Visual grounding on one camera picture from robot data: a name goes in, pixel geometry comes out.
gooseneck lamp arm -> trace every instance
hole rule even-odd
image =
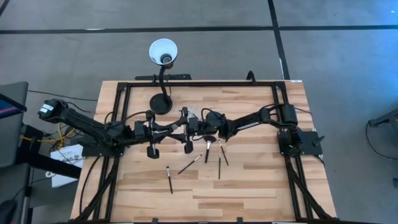
[[[166,71],[166,67],[161,66],[160,72],[159,72],[159,83],[160,83],[160,88],[162,89],[164,101],[169,105],[170,101],[169,101],[169,98],[167,96],[166,87],[164,87],[164,80],[163,80],[163,75],[164,75],[165,71]]]

yellow cable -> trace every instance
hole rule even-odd
[[[68,134],[66,134],[65,136],[63,136],[62,138],[58,138],[58,139],[49,139],[49,140],[37,140],[38,142],[57,142],[60,141],[61,139],[65,139],[66,137],[69,137],[73,132],[74,132],[75,128],[73,128],[70,132],[68,132]],[[22,137],[22,139],[31,141],[32,139],[27,138],[27,137]]]

wooden table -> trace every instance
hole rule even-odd
[[[103,122],[105,115],[112,111],[117,84],[116,81],[103,82],[95,120]],[[286,87],[289,102],[309,110],[303,83],[286,81]],[[159,93],[160,88],[134,87],[131,91],[127,114],[148,110],[149,99]],[[156,117],[159,124],[176,121],[180,113],[174,110],[183,106],[196,115],[207,107],[225,113],[228,119],[236,119],[273,103],[271,88],[266,86],[172,87],[172,100],[172,111]],[[297,116],[300,128],[314,128],[310,114],[297,111]],[[130,119],[127,124],[133,126],[134,120]],[[239,132],[227,143],[223,141],[223,145],[229,166],[222,161],[221,180],[218,180],[218,144],[212,144],[207,164],[203,156],[181,175],[177,175],[180,169],[197,155],[204,155],[206,145],[203,140],[194,142],[195,149],[191,154],[184,154],[183,144],[166,138],[157,145],[159,159],[146,156],[146,144],[126,149],[120,160],[111,221],[149,222],[152,218],[159,218],[160,222],[233,222],[236,217],[243,217],[244,221],[294,221],[284,158],[279,154],[277,129],[271,125],[259,125]],[[94,159],[88,158],[84,162],[71,218],[79,214],[81,188]],[[314,156],[302,156],[302,160],[309,191],[327,213],[335,216],[324,166]],[[165,171],[167,165],[172,170],[174,194],[170,194]],[[102,158],[88,179],[83,208],[97,191],[101,166]],[[298,189],[297,192],[301,214],[305,217],[302,194]],[[107,192],[103,198],[100,218],[104,217]]]

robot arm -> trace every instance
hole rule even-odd
[[[208,108],[209,113],[206,119],[200,121],[198,118],[189,118],[188,109],[183,107],[181,117],[166,126],[158,125],[155,122],[155,114],[146,112],[146,121],[135,121],[134,130],[124,125],[120,121],[113,121],[108,124],[101,124],[94,119],[82,115],[72,108],[68,103],[62,100],[46,100],[38,112],[39,118],[51,123],[65,123],[73,128],[83,131],[85,134],[94,138],[95,142],[90,144],[99,144],[101,146],[113,148],[120,146],[130,146],[149,142],[147,155],[150,158],[159,158],[159,151],[155,144],[160,143],[166,137],[179,140],[185,143],[185,153],[193,151],[193,144],[190,139],[192,136],[203,136],[207,134],[216,134],[226,141],[235,136],[238,132],[257,126],[259,124],[270,124],[279,129],[287,129],[289,132],[291,148],[294,151],[291,154],[300,152],[302,138],[301,130],[297,127],[297,116],[293,105],[271,105],[263,107],[259,111],[243,116],[236,120],[227,119],[224,114],[215,112]],[[275,111],[279,121],[271,119],[271,111]],[[183,126],[183,134],[172,134],[179,126]]]

metal bracket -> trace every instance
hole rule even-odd
[[[88,157],[88,156],[107,156],[107,157],[114,157],[114,156],[123,156],[124,154],[124,147],[115,147],[115,148],[108,148],[108,147],[101,147],[101,146],[84,146],[83,152],[81,152],[81,156]]]
[[[316,131],[303,131],[303,145],[301,154],[303,155],[322,155],[322,147],[319,143],[321,138]],[[290,139],[287,131],[278,132],[279,151],[282,155],[289,155]]]
[[[155,84],[156,81],[158,80],[158,77],[156,74],[153,74],[153,75],[136,76],[134,79],[135,80],[152,81],[152,84]],[[164,80],[192,80],[190,74],[164,75],[163,79]]]
[[[275,82],[275,85],[281,90],[286,90],[286,82]]]
[[[253,85],[257,84],[256,77],[254,76],[254,73],[253,73],[252,70],[249,71],[249,73],[248,73],[248,75],[246,77],[246,80],[251,80],[251,83]]]
[[[122,91],[123,89],[125,89],[126,86],[128,86],[128,83],[126,83],[126,82],[118,83],[118,87],[117,87],[116,91]]]

